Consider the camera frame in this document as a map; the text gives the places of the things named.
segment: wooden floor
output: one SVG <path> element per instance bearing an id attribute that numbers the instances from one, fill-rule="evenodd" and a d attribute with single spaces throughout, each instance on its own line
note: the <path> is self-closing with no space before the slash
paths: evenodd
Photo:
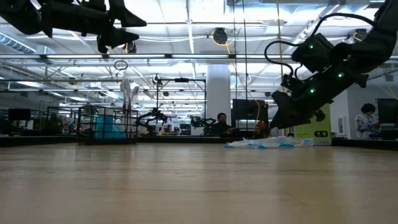
<path id="1" fill-rule="evenodd" d="M 398 153 L 60 144 L 0 149 L 0 223 L 398 223 Z"/>

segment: computer monitor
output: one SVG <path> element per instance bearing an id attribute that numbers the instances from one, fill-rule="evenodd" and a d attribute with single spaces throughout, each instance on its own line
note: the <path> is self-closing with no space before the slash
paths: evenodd
<path id="1" fill-rule="evenodd" d="M 398 101 L 396 99 L 380 99 L 377 101 L 377 107 L 381 124 L 398 123 Z"/>
<path id="2" fill-rule="evenodd" d="M 9 121 L 30 121 L 30 109 L 8 109 Z"/>
<path id="3" fill-rule="evenodd" d="M 268 120 L 268 110 L 264 100 L 232 100 L 233 119 L 235 120 Z"/>

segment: white column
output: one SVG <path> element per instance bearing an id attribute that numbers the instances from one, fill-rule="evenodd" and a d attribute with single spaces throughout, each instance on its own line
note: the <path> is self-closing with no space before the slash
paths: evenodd
<path id="1" fill-rule="evenodd" d="M 227 115 L 231 125 L 231 73 L 228 65 L 208 65 L 206 76 L 206 117 L 217 118 L 219 113 Z"/>

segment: yellow sign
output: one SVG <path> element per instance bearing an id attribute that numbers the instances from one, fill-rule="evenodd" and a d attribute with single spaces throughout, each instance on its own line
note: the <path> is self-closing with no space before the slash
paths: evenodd
<path id="1" fill-rule="evenodd" d="M 330 105 L 322 106 L 321 110 L 325 114 L 323 121 L 316 121 L 316 117 L 311 118 L 310 124 L 303 124 L 296 126 L 294 130 L 295 138 L 300 139 L 314 139 L 316 146 L 330 146 L 331 145 L 331 128 L 330 128 Z"/>

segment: yellow cable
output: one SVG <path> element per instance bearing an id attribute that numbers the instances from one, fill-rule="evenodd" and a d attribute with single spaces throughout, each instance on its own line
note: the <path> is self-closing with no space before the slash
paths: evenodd
<path id="1" fill-rule="evenodd" d="M 231 40 L 231 42 L 229 42 L 228 44 L 227 44 L 227 43 L 225 43 L 225 44 L 219 44 L 219 43 L 217 43 L 217 42 L 214 40 L 214 31 L 211 33 L 211 39 L 213 40 L 213 42 L 214 42 L 216 45 L 226 46 L 226 49 L 228 50 L 228 54 L 231 53 L 231 52 L 229 51 L 229 45 L 231 45 L 231 44 L 234 42 L 234 40 Z"/>
<path id="2" fill-rule="evenodd" d="M 391 94 L 394 96 L 394 98 L 398 101 L 398 97 L 395 95 L 394 91 L 392 91 L 391 86 L 388 83 L 387 83 L 387 87 L 390 90 Z"/>
<path id="3" fill-rule="evenodd" d="M 358 40 L 358 41 L 362 41 L 360 38 L 357 38 L 357 37 L 356 37 L 357 35 L 358 35 L 357 32 L 353 35 L 354 39 L 356 39 L 356 40 Z"/>
<path id="4" fill-rule="evenodd" d="M 254 135 L 256 134 L 256 126 L 257 126 L 257 121 L 259 120 L 259 117 L 260 117 L 260 104 L 259 104 L 259 102 L 257 101 L 257 100 L 254 100 L 256 103 L 257 103 L 257 105 L 259 106 L 259 109 L 258 109 L 258 111 L 257 111 L 257 118 L 256 118 L 256 120 L 255 120 L 255 122 L 254 122 L 254 130 L 253 130 L 253 138 L 254 138 Z"/>

